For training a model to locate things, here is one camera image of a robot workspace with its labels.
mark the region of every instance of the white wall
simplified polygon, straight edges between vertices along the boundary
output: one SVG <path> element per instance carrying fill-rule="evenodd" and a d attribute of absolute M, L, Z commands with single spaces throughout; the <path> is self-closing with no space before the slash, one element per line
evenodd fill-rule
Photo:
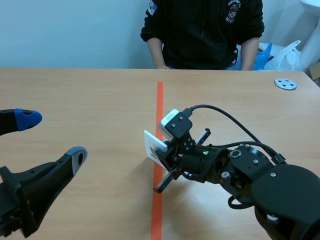
<path fill-rule="evenodd" d="M 263 43 L 287 46 L 301 40 L 302 50 L 318 22 L 318 17 L 304 11 L 300 0 L 262 0 L 265 31 Z"/>
<path fill-rule="evenodd" d="M 149 2 L 0 0 L 0 67 L 153 68 L 140 38 Z M 301 48 L 317 18 L 299 0 L 263 3 L 261 40 Z"/>

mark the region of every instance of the black cable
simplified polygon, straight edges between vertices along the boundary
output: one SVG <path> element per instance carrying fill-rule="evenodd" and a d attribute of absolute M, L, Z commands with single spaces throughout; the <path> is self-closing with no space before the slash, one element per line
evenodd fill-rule
<path fill-rule="evenodd" d="M 231 116 L 229 113 L 227 113 L 226 111 L 223 111 L 222 109 L 216 107 L 216 106 L 211 106 L 211 105 L 207 105 L 207 104 L 201 104 L 201 105 L 195 105 L 190 107 L 188 110 L 191 111 L 191 113 L 195 110 L 195 109 L 201 109 L 201 108 L 205 108 L 205 109 L 212 109 L 215 110 L 223 115 L 225 115 L 226 117 L 228 117 L 229 119 L 231 119 L 235 124 L 237 124 L 246 134 L 248 134 L 256 143 L 260 143 L 258 138 L 256 138 L 255 135 L 253 135 L 245 126 L 243 126 L 237 119 L 235 119 L 233 116 Z M 269 154 L 270 157 L 273 157 L 274 155 L 272 155 L 268 149 L 264 149 L 266 151 L 267 154 Z"/>
<path fill-rule="evenodd" d="M 235 197 L 234 196 L 231 196 L 229 197 L 228 199 L 228 205 L 230 208 L 232 209 L 236 209 L 236 210 L 239 210 L 239 209 L 247 209 L 247 208 L 250 208 L 252 207 L 254 204 L 253 203 L 242 203 L 242 204 L 233 204 L 232 202 L 235 200 Z"/>
<path fill-rule="evenodd" d="M 261 143 L 259 141 L 258 138 L 255 137 L 255 135 L 253 135 L 248 129 L 246 129 L 245 126 L 243 126 L 237 119 L 235 119 L 233 116 L 231 116 L 229 113 L 227 113 L 226 111 L 223 111 L 222 109 L 215 107 L 215 106 L 211 106 L 211 105 L 206 105 L 206 104 L 201 104 L 201 105 L 196 105 L 193 107 L 190 107 L 190 111 L 193 112 L 195 109 L 212 109 L 215 111 L 218 111 L 219 113 L 222 113 L 223 115 L 227 116 L 229 119 L 231 119 L 235 124 L 237 124 L 243 131 L 246 132 L 246 134 L 248 134 L 254 141 L 256 141 L 257 143 Z"/>
<path fill-rule="evenodd" d="M 271 147 L 269 147 L 261 142 L 255 142 L 255 141 L 239 141 L 239 142 L 234 142 L 234 143 L 230 143 L 227 145 L 220 145 L 220 146 L 210 145 L 210 147 L 213 147 L 213 148 L 232 148 L 232 147 L 237 147 L 240 144 L 243 144 L 243 145 L 249 144 L 252 146 L 260 147 L 263 150 L 265 150 L 266 152 L 269 152 L 272 155 L 271 157 L 278 155 L 278 153 L 275 150 L 273 150 Z"/>

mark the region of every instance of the screw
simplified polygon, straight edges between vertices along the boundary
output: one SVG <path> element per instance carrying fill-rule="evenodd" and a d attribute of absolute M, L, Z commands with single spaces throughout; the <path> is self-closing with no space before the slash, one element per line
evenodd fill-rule
<path fill-rule="evenodd" d="M 239 150 L 233 150 L 232 152 L 230 152 L 230 157 L 233 159 L 236 159 L 240 156 L 241 156 L 241 151 Z"/>
<path fill-rule="evenodd" d="M 227 171 L 224 171 L 224 172 L 221 174 L 221 177 L 222 177 L 223 179 L 228 179 L 228 178 L 230 178 L 230 173 L 227 172 Z"/>
<path fill-rule="evenodd" d="M 279 218 L 274 215 L 267 214 L 266 217 L 267 217 L 268 221 L 270 221 L 273 224 L 279 223 Z"/>

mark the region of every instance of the person's hand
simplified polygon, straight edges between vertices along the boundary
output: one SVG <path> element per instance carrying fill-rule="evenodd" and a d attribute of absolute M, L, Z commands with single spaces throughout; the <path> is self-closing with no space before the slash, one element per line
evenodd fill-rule
<path fill-rule="evenodd" d="M 156 69 L 170 69 L 170 68 L 164 65 L 164 66 L 157 67 Z"/>

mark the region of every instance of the robotic arm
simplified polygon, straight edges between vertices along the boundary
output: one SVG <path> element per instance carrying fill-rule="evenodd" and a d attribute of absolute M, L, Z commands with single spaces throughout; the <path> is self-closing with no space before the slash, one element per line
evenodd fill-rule
<path fill-rule="evenodd" d="M 211 134 L 208 128 L 196 141 L 189 133 L 189 117 L 198 108 L 223 113 L 254 141 L 203 146 Z M 183 112 L 174 109 L 158 129 L 169 141 L 165 142 L 166 152 L 156 149 L 155 153 L 169 173 L 155 192 L 161 193 L 181 175 L 191 181 L 220 184 L 231 194 L 229 207 L 254 207 L 256 219 L 273 240 L 320 239 L 319 177 L 303 167 L 287 164 L 281 154 L 262 144 L 228 113 L 210 105 L 194 106 Z M 252 146 L 262 148 L 270 159 Z"/>
<path fill-rule="evenodd" d="M 206 129 L 193 140 L 189 117 L 193 110 L 210 108 L 233 120 L 254 141 L 203 146 L 211 134 Z M 24 131 L 42 120 L 35 111 L 0 111 L 0 136 Z M 243 125 L 223 110 L 198 105 L 183 112 L 171 111 L 160 123 L 169 140 L 167 151 L 155 154 L 169 174 L 154 189 L 161 193 L 172 181 L 184 176 L 191 181 L 220 184 L 231 194 L 233 209 L 254 206 L 260 225 L 274 240 L 320 239 L 320 179 L 311 171 L 287 164 L 284 157 L 262 144 Z M 258 149 L 261 147 L 269 158 Z M 55 162 L 45 163 L 21 173 L 0 168 L 0 236 L 21 229 L 25 237 L 36 232 L 53 201 L 76 175 L 87 158 L 83 147 L 73 147 Z"/>
<path fill-rule="evenodd" d="M 33 128 L 42 120 L 36 111 L 0 111 L 0 136 Z M 76 175 L 87 158 L 82 146 L 71 148 L 60 159 L 30 170 L 11 173 L 0 168 L 0 237 L 21 229 L 25 238 L 38 230 L 51 204 Z"/>

